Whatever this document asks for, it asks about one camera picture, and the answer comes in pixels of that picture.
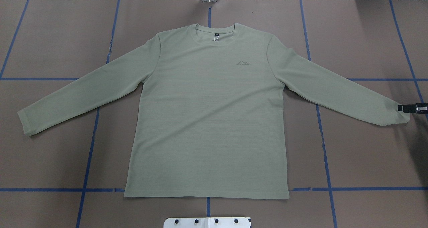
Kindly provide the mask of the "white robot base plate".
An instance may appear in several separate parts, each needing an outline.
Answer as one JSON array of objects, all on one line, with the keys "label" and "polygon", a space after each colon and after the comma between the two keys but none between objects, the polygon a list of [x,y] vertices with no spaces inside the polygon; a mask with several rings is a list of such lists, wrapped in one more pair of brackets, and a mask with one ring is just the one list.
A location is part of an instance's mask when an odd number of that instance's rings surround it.
[{"label": "white robot base plate", "polygon": [[251,228],[251,218],[247,217],[189,217],[167,218],[164,228]]}]

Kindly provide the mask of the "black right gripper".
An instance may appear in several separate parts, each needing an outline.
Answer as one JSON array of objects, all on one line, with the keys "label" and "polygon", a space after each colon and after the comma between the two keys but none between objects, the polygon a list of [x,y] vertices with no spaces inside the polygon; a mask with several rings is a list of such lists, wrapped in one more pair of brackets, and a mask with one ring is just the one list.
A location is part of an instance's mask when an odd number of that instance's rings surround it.
[{"label": "black right gripper", "polygon": [[398,105],[398,111],[428,113],[428,103],[416,103],[413,105]]}]

